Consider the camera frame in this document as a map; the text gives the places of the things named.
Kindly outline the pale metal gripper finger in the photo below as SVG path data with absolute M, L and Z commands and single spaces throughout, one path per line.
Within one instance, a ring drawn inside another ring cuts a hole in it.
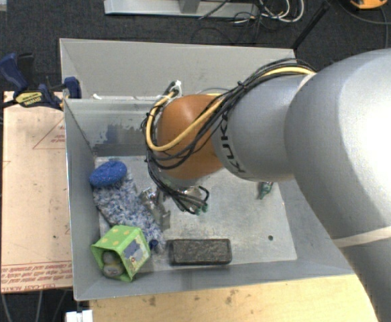
M 154 203 L 152 205 L 152 215 L 162 231 L 170 229 L 170 211 L 163 204 Z
M 145 208 L 149 209 L 152 213 L 164 212 L 164 206 L 163 206 L 164 195 L 159 188 L 156 189 L 148 188 L 140 193 L 139 198 L 140 201 L 142 202 L 142 205 Z

